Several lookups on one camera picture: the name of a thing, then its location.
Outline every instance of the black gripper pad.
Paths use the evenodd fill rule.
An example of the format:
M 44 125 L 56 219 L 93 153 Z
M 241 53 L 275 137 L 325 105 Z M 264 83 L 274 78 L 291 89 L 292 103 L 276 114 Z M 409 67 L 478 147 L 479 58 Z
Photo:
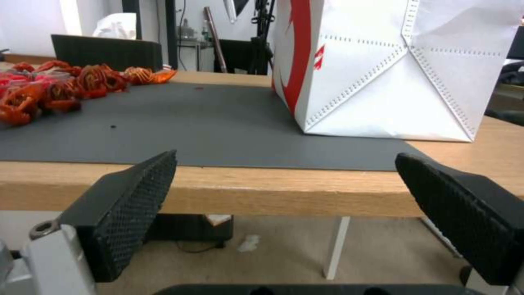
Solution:
M 420 208 L 491 285 L 510 285 L 524 257 L 524 202 L 481 175 L 408 154 L 395 160 Z
M 97 282 L 114 281 L 141 246 L 171 187 L 176 151 L 102 176 L 59 217 L 74 226 Z

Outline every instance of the black stand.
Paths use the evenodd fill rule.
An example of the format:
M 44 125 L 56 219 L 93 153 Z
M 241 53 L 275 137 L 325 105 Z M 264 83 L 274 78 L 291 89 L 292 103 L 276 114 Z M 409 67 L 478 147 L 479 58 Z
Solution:
M 251 19 L 252 24 L 257 24 L 257 36 L 251 38 L 253 45 L 253 61 L 249 67 L 249 75 L 267 75 L 267 64 L 273 68 L 271 59 L 273 53 L 267 43 L 267 35 L 269 32 L 269 25 L 275 20 L 273 15 L 273 8 L 275 0 L 271 0 L 269 11 L 267 10 L 268 0 L 256 0 L 255 2 L 255 17 Z

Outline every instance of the white tissue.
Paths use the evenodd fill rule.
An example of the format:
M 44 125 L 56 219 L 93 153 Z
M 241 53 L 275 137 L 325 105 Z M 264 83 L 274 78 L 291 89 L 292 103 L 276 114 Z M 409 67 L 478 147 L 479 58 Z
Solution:
M 136 14 L 113 13 L 96 23 L 93 37 L 136 39 Z

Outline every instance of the wooden table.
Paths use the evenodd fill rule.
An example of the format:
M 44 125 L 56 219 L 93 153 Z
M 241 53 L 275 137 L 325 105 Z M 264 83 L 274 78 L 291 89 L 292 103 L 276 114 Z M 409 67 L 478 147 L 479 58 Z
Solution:
M 270 78 L 180 72 L 172 82 L 270 87 Z M 484 118 L 474 143 L 410 141 L 434 160 L 483 174 L 524 199 L 524 128 Z M 0 162 L 0 210 L 66 209 L 100 176 L 127 165 Z M 179 167 L 164 213 L 342 216 L 326 275 L 334 277 L 349 218 L 421 217 L 395 172 Z

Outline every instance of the red logo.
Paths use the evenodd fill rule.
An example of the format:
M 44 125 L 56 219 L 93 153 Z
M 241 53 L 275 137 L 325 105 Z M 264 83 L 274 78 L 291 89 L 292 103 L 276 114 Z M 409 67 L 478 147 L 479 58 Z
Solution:
M 320 70 L 320 68 L 322 68 L 322 60 L 324 59 L 324 46 L 325 45 L 322 45 L 319 51 L 315 53 L 315 60 L 320 57 L 320 59 L 315 62 L 315 70 Z
M 304 84 L 305 72 L 308 68 L 309 55 L 311 54 L 311 10 L 310 0 L 291 0 L 291 13 L 289 27 L 293 23 L 294 52 L 293 64 L 289 75 L 289 82 L 284 86 L 282 78 L 280 84 L 284 97 L 288 103 L 291 114 L 294 115 L 300 90 Z

